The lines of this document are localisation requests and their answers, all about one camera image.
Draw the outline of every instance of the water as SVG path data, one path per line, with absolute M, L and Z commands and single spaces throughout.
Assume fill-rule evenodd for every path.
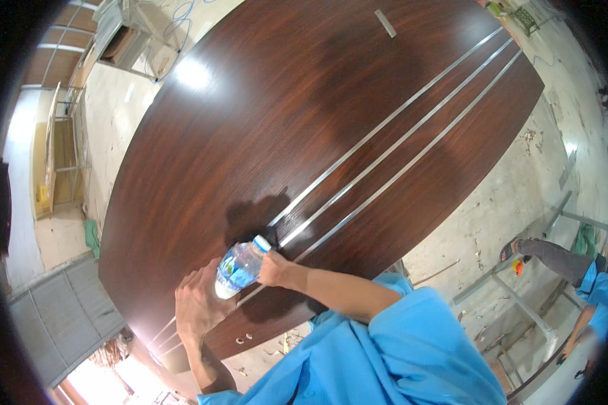
M 217 296 L 228 299 L 255 282 L 269 249 L 268 241 L 257 235 L 252 242 L 237 243 L 228 250 L 217 268 Z

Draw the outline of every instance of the leg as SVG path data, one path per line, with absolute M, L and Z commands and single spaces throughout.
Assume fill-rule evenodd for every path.
M 536 256 L 549 270 L 578 288 L 592 263 L 592 257 L 577 255 L 546 240 L 523 239 L 518 242 L 521 255 Z

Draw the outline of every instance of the concrete floor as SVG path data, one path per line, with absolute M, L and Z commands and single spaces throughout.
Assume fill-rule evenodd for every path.
M 188 45 L 238 4 L 238 0 L 219 0 L 195 5 L 189 16 L 193 29 Z M 161 2 L 156 11 L 148 13 L 161 12 L 156 20 L 167 21 L 178 5 L 177 1 Z M 535 2 L 525 7 L 543 17 L 541 21 L 552 15 Z M 447 303 L 498 262 L 500 248 L 513 236 L 539 237 L 569 190 L 574 192 L 569 211 L 608 223 L 608 116 L 596 96 L 596 90 L 604 85 L 603 77 L 564 22 L 551 20 L 529 38 L 513 21 L 504 24 L 519 39 L 545 89 L 516 141 L 493 170 L 444 223 L 403 257 L 412 282 L 454 264 L 423 283 L 436 288 Z M 154 58 L 154 63 L 162 63 L 160 59 Z M 97 220 L 100 231 L 119 165 L 160 87 L 99 64 L 87 81 L 83 143 L 92 169 L 85 200 L 88 216 Z M 550 240 L 569 247 L 577 228 L 576 221 L 561 218 Z M 537 311 L 560 281 L 538 261 L 526 265 L 521 278 L 511 271 L 502 272 L 501 278 Z M 475 345 L 481 351 L 501 342 L 501 336 L 516 325 L 527 323 L 527 317 L 505 297 L 499 286 L 489 282 L 459 306 L 452 306 L 456 316 L 467 311 L 462 325 L 471 338 L 477 338 Z M 559 337 L 571 330 L 575 310 L 572 305 L 570 310 L 559 312 L 560 320 L 550 318 Z M 300 336 L 306 335 L 305 326 L 298 330 Z M 233 375 L 241 391 L 282 357 L 274 354 L 282 339 L 277 337 L 226 361 L 237 370 Z M 532 347 L 542 350 L 538 343 Z M 531 375 L 538 365 L 532 360 L 520 362 L 519 367 L 521 373 Z

